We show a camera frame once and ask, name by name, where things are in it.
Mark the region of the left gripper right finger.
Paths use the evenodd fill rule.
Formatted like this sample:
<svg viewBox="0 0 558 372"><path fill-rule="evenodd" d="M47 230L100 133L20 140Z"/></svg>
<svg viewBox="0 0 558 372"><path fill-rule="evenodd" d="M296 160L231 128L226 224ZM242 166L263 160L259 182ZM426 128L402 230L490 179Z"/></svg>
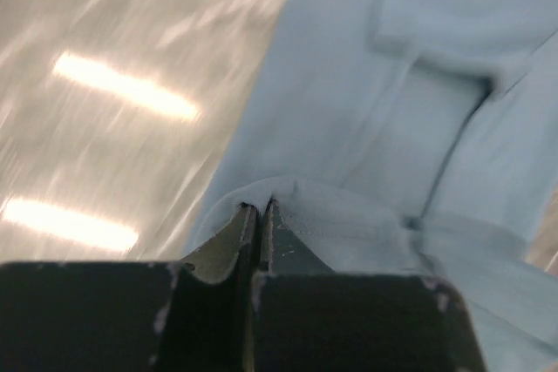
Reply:
<svg viewBox="0 0 558 372"><path fill-rule="evenodd" d="M252 280L255 371L482 371L466 304L439 277L340 274L270 201Z"/></svg>

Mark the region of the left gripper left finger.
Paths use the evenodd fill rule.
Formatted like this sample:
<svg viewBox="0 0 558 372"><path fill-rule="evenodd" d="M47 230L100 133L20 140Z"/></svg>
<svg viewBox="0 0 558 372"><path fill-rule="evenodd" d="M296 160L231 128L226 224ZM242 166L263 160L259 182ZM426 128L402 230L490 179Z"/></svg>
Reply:
<svg viewBox="0 0 558 372"><path fill-rule="evenodd" d="M4 371L240 371L252 206L182 260L1 266Z"/></svg>

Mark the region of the grey-blue t shirt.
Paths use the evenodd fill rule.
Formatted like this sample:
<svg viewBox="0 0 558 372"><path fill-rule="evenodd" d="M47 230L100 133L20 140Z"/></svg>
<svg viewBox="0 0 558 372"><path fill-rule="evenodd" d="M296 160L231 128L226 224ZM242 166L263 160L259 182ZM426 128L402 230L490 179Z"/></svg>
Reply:
<svg viewBox="0 0 558 372"><path fill-rule="evenodd" d="M557 0L289 0L186 250L277 200L327 266L442 276L489 370L542 371L556 183Z"/></svg>

